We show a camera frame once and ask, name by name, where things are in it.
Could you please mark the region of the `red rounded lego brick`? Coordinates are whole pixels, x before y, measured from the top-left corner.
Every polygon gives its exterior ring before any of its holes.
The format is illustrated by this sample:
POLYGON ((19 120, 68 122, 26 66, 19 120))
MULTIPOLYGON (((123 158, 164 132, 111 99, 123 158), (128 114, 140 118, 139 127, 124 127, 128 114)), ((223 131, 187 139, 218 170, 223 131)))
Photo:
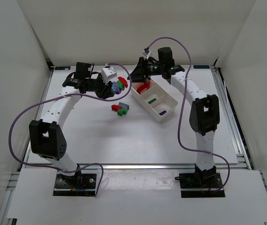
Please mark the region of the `red rounded lego brick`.
POLYGON ((147 89, 148 89, 148 86, 144 84, 144 85, 139 86, 136 91, 138 94, 141 94, 145 92, 147 89))

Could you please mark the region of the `green lego plate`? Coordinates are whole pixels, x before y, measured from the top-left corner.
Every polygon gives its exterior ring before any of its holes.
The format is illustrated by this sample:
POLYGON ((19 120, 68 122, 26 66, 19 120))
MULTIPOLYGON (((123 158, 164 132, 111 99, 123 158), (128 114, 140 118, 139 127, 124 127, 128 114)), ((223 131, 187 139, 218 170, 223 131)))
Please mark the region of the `green lego plate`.
POLYGON ((154 99, 152 99, 152 100, 150 100, 150 101, 148 101, 148 104, 152 104, 153 102, 155 102, 157 99, 156 98, 154 98, 154 99))

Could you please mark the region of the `purple paw print lego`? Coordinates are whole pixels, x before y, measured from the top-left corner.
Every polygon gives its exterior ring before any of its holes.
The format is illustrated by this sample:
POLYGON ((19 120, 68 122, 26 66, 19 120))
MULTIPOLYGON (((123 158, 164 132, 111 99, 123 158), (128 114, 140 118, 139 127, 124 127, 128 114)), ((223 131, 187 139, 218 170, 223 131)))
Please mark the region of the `purple paw print lego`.
POLYGON ((111 89, 114 92, 114 94, 117 94, 117 95, 122 92, 121 88, 119 87, 119 85, 116 82, 112 82, 111 89))

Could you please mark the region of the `red sloped lego brick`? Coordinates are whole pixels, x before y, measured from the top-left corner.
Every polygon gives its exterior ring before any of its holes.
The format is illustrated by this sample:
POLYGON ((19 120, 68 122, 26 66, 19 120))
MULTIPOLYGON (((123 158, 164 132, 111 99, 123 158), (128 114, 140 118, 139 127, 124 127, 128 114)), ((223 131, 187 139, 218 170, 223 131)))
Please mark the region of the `red sloped lego brick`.
POLYGON ((150 81, 144 83, 146 89, 148 90, 150 88, 150 81))

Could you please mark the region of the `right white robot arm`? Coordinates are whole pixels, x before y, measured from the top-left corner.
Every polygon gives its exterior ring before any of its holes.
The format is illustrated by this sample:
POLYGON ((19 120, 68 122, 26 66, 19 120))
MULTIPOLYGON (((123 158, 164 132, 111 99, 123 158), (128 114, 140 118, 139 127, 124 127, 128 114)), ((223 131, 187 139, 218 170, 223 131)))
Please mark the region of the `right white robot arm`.
POLYGON ((191 106, 189 124, 196 135, 195 173, 202 180, 215 176, 213 142, 220 122, 217 95, 207 94, 188 78, 188 72, 181 65, 175 64, 170 47, 158 49, 158 60, 149 56, 148 50, 144 52, 146 57, 139 58, 136 68, 130 74, 132 82, 145 83, 152 76, 160 75, 183 94, 191 106))

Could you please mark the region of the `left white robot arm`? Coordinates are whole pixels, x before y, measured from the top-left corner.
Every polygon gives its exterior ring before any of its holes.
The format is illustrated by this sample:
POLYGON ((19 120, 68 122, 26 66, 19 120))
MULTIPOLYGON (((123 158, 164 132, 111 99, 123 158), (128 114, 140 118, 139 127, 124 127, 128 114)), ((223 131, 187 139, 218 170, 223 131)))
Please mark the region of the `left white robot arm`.
POLYGON ((76 71, 69 74, 62 84, 60 98, 55 100, 40 120, 29 124, 31 151, 45 158, 60 174, 74 176, 79 166, 66 153, 67 142, 62 127, 82 94, 94 92, 98 98, 114 96, 111 79, 117 76, 110 66, 102 68, 96 79, 92 78, 92 65, 78 62, 76 71))

